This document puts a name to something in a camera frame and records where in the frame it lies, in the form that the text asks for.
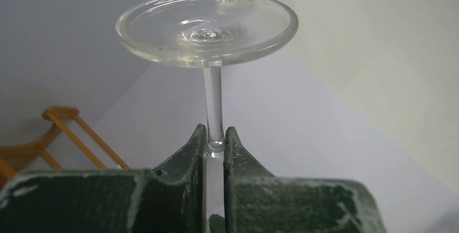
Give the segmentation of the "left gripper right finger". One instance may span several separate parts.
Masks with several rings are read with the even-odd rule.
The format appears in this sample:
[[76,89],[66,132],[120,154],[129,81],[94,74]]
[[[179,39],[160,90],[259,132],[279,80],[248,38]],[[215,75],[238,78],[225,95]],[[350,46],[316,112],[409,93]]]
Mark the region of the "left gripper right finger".
[[227,232],[386,232],[362,183],[277,177],[249,153],[234,127],[225,134],[223,168]]

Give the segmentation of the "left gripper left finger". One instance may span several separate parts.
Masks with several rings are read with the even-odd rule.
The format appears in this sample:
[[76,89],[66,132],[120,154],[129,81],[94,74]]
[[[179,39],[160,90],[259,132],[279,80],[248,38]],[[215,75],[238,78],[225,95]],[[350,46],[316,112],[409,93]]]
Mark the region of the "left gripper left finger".
[[1,232],[203,232],[206,128],[152,169],[23,172],[1,192]]

